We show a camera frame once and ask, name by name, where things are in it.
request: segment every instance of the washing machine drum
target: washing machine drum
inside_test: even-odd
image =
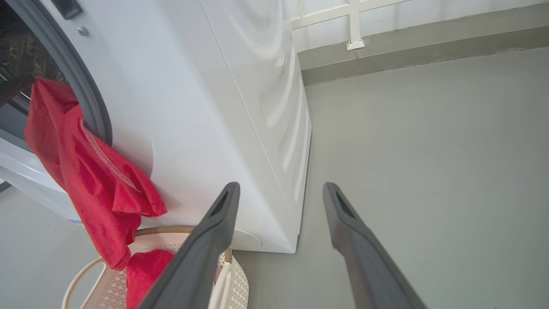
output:
[[[24,129],[34,76],[70,84],[96,136],[111,144],[107,109],[88,70],[49,12],[31,0],[0,0],[0,138],[31,151]]]

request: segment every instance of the basket handle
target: basket handle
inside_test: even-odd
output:
[[[99,278],[97,279],[96,283],[94,284],[93,288],[91,289],[91,292],[88,294],[88,297],[86,297],[86,300],[84,301],[84,304],[88,301],[89,296],[91,295],[92,291],[96,288],[97,284],[99,283],[99,279],[101,278],[101,276],[103,275],[103,273],[105,272],[105,270],[107,268],[107,263],[105,263],[105,261],[101,257],[98,257],[95,260],[91,261],[88,265],[84,266],[84,268],[81,269],[76,274],[76,276],[74,276],[71,283],[69,284],[69,287],[67,288],[67,291],[65,292],[65,296],[63,296],[63,303],[61,305],[61,309],[68,309],[69,308],[69,302],[70,302],[70,299],[72,297],[72,293],[74,292],[74,290],[78,286],[78,283],[80,282],[80,280],[82,280],[82,278],[84,277],[84,275],[86,273],[88,273],[95,265],[97,265],[99,263],[104,264],[103,270],[101,271],[101,274],[99,275]]]
[[[155,227],[155,228],[146,228],[146,229],[139,229],[136,231],[136,236],[141,235],[150,235],[150,234],[161,234],[161,233],[186,233],[190,234],[194,230],[194,226],[192,225],[173,225],[169,227]],[[231,250],[231,247],[227,248],[225,250],[225,262],[232,263],[233,262],[233,251]]]

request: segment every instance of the washing machine door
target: washing machine door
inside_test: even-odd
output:
[[[75,1],[59,3],[65,19],[81,12]],[[0,178],[64,218],[81,223],[66,192],[25,141],[33,76],[68,83],[87,127],[111,145],[107,109],[82,59],[40,1],[0,0],[0,14],[4,33],[0,41],[5,47],[0,48]]]

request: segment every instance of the wall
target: wall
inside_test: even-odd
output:
[[[413,27],[437,21],[548,2],[548,0],[411,0],[360,14],[361,36]],[[346,0],[287,0],[290,17],[336,7]],[[298,52],[349,39],[349,17],[293,30]]]

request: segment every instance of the screw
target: screw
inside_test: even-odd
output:
[[[80,25],[80,26],[78,26],[78,28],[76,28],[76,30],[78,31],[79,35],[88,36],[88,29],[86,29],[86,27]]]

